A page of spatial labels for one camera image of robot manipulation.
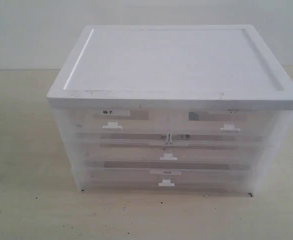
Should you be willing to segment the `wide clear drawer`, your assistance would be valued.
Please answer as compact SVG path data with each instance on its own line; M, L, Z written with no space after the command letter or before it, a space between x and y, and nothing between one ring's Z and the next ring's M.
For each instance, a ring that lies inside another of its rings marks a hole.
M88 167L72 170L80 191L91 188L178 190L254 194L244 171Z
M147 144L81 142L74 150L74 160L133 162L199 162L249 164L261 153L256 144Z

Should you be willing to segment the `top right small drawer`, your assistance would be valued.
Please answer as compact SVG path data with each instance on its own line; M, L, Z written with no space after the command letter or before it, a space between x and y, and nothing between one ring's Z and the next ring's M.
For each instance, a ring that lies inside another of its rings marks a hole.
M273 117L269 111L173 110L170 139L257 142L267 134Z

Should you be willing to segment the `small drawer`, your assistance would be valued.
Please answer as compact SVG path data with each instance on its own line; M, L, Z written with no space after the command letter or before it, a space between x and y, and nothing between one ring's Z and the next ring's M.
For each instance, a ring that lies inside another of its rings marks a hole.
M72 117L66 141L107 143L170 138L169 113L156 109L84 109Z
M170 139L257 142L267 134L273 117L269 111L173 110Z

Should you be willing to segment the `white translucent drawer cabinet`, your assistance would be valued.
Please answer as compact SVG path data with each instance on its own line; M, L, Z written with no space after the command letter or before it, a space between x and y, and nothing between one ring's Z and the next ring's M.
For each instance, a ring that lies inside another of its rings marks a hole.
M87 26L47 93L73 169L181 169L244 171L262 185L293 121L293 81L252 25ZM169 161L79 161L83 141L64 140L84 109L268 111L259 141L117 140L157 145L259 145L249 164Z

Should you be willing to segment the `top left small drawer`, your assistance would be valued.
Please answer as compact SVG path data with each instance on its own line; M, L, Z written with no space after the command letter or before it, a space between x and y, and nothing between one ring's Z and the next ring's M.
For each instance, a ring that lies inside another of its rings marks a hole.
M169 113L156 109L84 109L72 117L66 141L107 143L170 138Z

